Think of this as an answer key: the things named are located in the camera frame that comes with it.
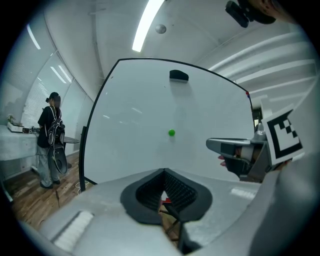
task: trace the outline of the green ball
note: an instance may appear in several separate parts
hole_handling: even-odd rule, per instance
[[[169,134],[170,136],[175,136],[176,131],[175,131],[174,129],[170,129],[169,132],[168,132],[168,134]]]

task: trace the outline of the jeans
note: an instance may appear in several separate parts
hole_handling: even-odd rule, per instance
[[[39,166],[38,166],[38,172],[41,178],[41,183],[45,187],[49,187],[52,182],[56,182],[59,180],[58,171],[56,168],[53,168],[53,170],[50,170],[49,163],[48,163],[48,152],[49,148],[43,148],[40,146],[37,146],[38,148],[38,156],[39,156]]]

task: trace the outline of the small round table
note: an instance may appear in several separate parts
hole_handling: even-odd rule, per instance
[[[64,148],[64,150],[66,150],[66,144],[67,143],[77,144],[79,142],[80,141],[78,139],[76,139],[76,138],[70,138],[70,137],[65,136],[64,140],[63,140],[63,148]],[[71,167],[72,167],[72,164],[68,162],[68,169],[70,169]]]

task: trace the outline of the whiteboard eraser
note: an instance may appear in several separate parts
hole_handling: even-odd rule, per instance
[[[170,70],[170,81],[180,82],[180,83],[187,83],[189,81],[189,76],[180,71],[180,70]]]

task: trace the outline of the floor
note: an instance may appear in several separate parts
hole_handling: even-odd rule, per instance
[[[60,176],[60,185],[54,184],[53,189],[40,187],[40,177],[32,171],[24,172],[4,182],[7,191],[13,198],[12,210],[18,220],[27,222],[38,230],[41,223],[56,212],[59,206],[64,206],[77,195],[79,154],[68,156],[67,161],[72,164],[72,168],[66,175]],[[89,189],[92,186],[89,183],[86,188]]]

